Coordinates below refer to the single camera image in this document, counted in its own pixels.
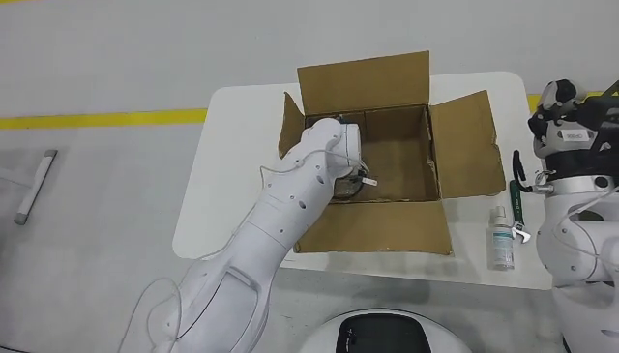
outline green tool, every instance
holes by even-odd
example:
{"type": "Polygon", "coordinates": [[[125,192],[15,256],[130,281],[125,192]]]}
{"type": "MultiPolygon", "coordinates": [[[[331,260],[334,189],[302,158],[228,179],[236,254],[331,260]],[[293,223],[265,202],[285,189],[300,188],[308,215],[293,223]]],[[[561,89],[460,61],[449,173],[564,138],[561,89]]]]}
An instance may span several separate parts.
{"type": "Polygon", "coordinates": [[[520,189],[515,180],[510,181],[510,198],[512,199],[512,212],[514,212],[514,226],[512,227],[512,236],[522,237],[522,243],[531,240],[531,234],[524,230],[524,218],[522,217],[522,198],[520,197],[520,189]]]}

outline concrete floor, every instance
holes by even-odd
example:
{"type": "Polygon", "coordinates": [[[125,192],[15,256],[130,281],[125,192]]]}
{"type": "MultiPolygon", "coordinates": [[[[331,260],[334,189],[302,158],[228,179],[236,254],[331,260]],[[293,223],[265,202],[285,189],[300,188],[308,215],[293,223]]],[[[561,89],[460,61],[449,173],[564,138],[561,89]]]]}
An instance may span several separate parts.
{"type": "MultiPolygon", "coordinates": [[[[434,74],[511,71],[530,93],[561,77],[603,90],[616,79],[616,2],[11,4],[0,8],[0,115],[206,107],[223,86],[289,82],[305,65],[424,49],[434,74]]],[[[171,244],[200,131],[0,132],[9,168],[32,172],[45,149],[60,151],[25,227],[12,223],[24,191],[0,183],[0,343],[115,351],[144,286],[178,280],[190,264],[171,244]]],[[[140,317],[156,294],[127,351],[144,351],[140,317]]],[[[272,301],[260,353],[292,352],[329,317],[371,306],[428,315],[475,352],[562,351],[547,292],[282,270],[272,301]]]]}

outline bottle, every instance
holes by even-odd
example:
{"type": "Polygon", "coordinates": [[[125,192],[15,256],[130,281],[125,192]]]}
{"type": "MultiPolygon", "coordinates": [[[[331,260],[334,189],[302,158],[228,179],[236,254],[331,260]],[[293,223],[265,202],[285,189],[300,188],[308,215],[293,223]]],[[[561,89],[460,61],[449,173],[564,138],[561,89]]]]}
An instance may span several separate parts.
{"type": "Polygon", "coordinates": [[[512,226],[505,216],[505,207],[492,210],[492,267],[494,270],[514,269],[514,237],[512,226]]]}

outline white robotic arm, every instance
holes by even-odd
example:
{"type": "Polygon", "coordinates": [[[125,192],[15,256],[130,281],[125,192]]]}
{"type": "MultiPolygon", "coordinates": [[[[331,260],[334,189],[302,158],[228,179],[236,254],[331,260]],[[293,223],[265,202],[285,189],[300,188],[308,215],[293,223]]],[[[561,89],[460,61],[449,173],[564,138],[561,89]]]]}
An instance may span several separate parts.
{"type": "Polygon", "coordinates": [[[572,353],[619,352],[618,90],[585,100],[569,80],[550,82],[529,120],[545,172],[520,188],[546,194],[537,249],[572,353]]]}
{"type": "Polygon", "coordinates": [[[363,165],[360,148],[357,125],[325,118],[306,129],[227,247],[181,286],[178,335],[176,312],[156,351],[251,352],[267,321],[276,270],[329,204],[336,179],[363,165]]]}

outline open cardboard box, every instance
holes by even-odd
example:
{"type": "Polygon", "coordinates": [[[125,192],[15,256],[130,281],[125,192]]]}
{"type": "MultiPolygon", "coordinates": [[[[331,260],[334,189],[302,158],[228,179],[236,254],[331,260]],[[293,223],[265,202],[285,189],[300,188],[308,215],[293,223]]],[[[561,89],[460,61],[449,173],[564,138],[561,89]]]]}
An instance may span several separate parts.
{"type": "Polygon", "coordinates": [[[505,189],[487,92],[429,105],[428,51],[304,67],[298,76],[305,116],[286,96],[280,155],[315,121],[340,115],[359,125],[378,186],[334,200],[296,252],[450,254],[441,199],[505,189]]]}

